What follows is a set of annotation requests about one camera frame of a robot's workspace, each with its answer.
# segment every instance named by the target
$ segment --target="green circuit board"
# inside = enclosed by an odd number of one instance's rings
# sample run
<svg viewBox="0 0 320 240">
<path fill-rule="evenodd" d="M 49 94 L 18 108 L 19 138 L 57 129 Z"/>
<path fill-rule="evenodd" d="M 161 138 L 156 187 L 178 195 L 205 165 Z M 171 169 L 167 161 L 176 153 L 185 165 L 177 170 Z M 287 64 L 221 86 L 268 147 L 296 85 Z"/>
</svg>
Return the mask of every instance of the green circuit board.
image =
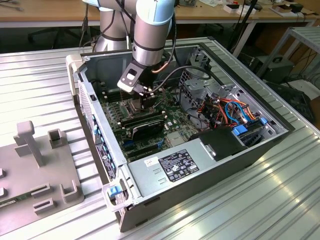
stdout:
<svg viewBox="0 0 320 240">
<path fill-rule="evenodd" d="M 132 162 L 156 152 L 171 148 L 172 144 L 167 138 L 167 135 L 169 134 L 172 136 L 172 133 L 176 133 L 175 135 L 180 136 L 179 141 L 184 140 L 186 142 L 191 135 L 199 132 L 198 129 L 201 128 L 201 122 L 199 122 L 199 126 L 195 127 L 195 125 L 188 120 L 187 114 L 180 108 L 180 106 L 175 105 L 175 101 L 173 100 L 174 97 L 174 93 L 171 92 L 166 92 L 165 98 L 163 95 L 159 95 L 154 104 L 155 106 L 158 103 L 156 107 L 151 107 L 148 110 L 142 110 L 135 114 L 132 114 L 129 111 L 128 106 L 131 99 L 124 99 L 116 102 L 108 102 L 105 99 L 100 100 L 105 116 L 127 160 Z M 124 144 L 125 141 L 130 140 L 130 137 L 128 136 L 130 135 L 131 128 L 123 129 L 119 127 L 118 123 L 121 120 L 130 120 L 152 113 L 157 113 L 159 111 L 165 111 L 166 115 L 163 131 L 148 138 L 134 141 L 132 144 Z"/>
</svg>

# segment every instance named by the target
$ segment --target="electronic equipment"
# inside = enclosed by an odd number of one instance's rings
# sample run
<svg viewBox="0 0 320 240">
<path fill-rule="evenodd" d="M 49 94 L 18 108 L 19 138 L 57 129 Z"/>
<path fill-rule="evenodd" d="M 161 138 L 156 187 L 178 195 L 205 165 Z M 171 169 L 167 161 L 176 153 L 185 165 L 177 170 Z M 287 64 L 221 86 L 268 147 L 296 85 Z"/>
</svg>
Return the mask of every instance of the electronic equipment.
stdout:
<svg viewBox="0 0 320 240">
<path fill-rule="evenodd" d="M 226 4 L 223 6 L 223 10 L 230 14 L 235 14 L 237 10 L 239 9 L 239 4 Z"/>
<path fill-rule="evenodd" d="M 291 7 L 287 6 L 287 5 L 273 5 L 272 9 L 274 9 L 276 12 L 278 13 L 290 13 L 291 12 Z"/>
<path fill-rule="evenodd" d="M 249 69 L 254 74 L 257 74 L 257 72 L 267 59 L 268 56 L 255 57 L 253 61 L 249 64 Z M 290 74 L 294 66 L 295 65 L 292 61 L 278 54 L 269 64 L 268 68 L 261 76 L 261 79 L 264 79 L 268 82 L 281 84 L 283 82 L 283 79 Z"/>
<path fill-rule="evenodd" d="M 304 6 L 300 3 L 296 3 L 296 4 L 290 4 L 290 8 L 291 8 L 291 12 L 296 14 L 296 13 L 300 13 L 304 8 Z"/>
<path fill-rule="evenodd" d="M 156 75 L 150 88 L 161 87 L 142 108 L 118 87 L 131 50 L 66 59 L 74 103 L 98 158 L 102 194 L 121 232 L 252 165 L 294 130 L 206 45 L 175 50 L 194 68 L 177 70 L 171 61 Z M 226 73 L 228 84 L 212 66 Z"/>
</svg>

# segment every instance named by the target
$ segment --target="motherboard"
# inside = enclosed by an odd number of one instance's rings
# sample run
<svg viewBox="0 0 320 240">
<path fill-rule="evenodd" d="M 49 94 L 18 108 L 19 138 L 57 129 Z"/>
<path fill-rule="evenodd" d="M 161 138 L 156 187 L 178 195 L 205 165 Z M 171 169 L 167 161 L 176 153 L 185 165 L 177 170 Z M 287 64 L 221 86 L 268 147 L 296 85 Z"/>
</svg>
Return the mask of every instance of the motherboard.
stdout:
<svg viewBox="0 0 320 240">
<path fill-rule="evenodd" d="M 129 162 L 187 142 L 190 136 L 206 127 L 201 121 L 195 126 L 188 119 L 188 114 L 178 103 L 175 89 L 165 91 L 157 97 L 153 107 L 141 109 L 139 113 L 131 112 L 131 98 L 125 99 L 127 96 L 122 95 L 124 92 L 119 92 L 120 99 L 115 102 L 102 98 L 100 104 Z M 133 129 L 146 124 L 155 124 L 152 132 L 147 137 L 135 140 L 135 136 L 132 136 Z"/>
</svg>

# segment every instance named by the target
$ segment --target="blue drive bracket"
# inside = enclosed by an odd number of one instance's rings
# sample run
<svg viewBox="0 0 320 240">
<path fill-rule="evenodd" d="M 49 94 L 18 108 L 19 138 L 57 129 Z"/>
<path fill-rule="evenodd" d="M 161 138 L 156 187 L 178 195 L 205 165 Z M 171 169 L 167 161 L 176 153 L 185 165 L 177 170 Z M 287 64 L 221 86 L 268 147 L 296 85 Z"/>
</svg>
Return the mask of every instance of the blue drive bracket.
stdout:
<svg viewBox="0 0 320 240">
<path fill-rule="evenodd" d="M 264 117 L 261 117 L 260 118 L 260 122 L 263 124 L 263 125 L 266 125 L 267 124 L 267 119 L 265 119 Z"/>
<path fill-rule="evenodd" d="M 120 185 L 112 186 L 110 187 L 107 192 L 110 198 L 114 197 L 115 195 L 118 195 L 122 193 L 122 187 Z"/>
<path fill-rule="evenodd" d="M 233 130 L 232 130 L 232 132 L 233 132 L 236 136 L 238 136 L 238 135 L 240 135 L 240 134 L 243 134 L 243 133 L 245 133 L 245 132 L 247 132 L 247 131 L 248 131 L 248 129 L 246 129 L 246 127 L 243 126 L 243 125 L 235 126 L 235 127 L 233 128 Z"/>
</svg>

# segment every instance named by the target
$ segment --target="metal shelf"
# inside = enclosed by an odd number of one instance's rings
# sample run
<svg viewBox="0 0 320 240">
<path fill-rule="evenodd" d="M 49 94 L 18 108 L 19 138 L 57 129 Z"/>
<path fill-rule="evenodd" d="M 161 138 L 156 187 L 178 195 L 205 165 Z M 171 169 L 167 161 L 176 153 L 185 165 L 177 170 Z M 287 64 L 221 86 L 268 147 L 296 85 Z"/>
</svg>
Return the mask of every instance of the metal shelf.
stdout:
<svg viewBox="0 0 320 240">
<path fill-rule="evenodd" d="M 288 51 L 284 54 L 285 58 L 289 58 L 289 56 L 293 53 L 295 48 L 299 43 L 303 43 L 308 46 L 310 49 L 316 51 L 318 54 L 320 53 L 320 27 L 289 27 L 277 45 L 274 47 L 273 51 L 264 62 L 260 70 L 257 72 L 257 76 L 259 78 L 262 77 L 266 69 L 268 68 L 271 61 L 275 58 L 276 54 L 280 51 L 282 46 L 287 42 L 289 37 L 294 37 L 295 42 L 291 45 Z M 308 74 L 306 75 L 306 79 L 309 79 L 313 73 L 320 68 L 320 62 L 313 67 Z"/>
</svg>

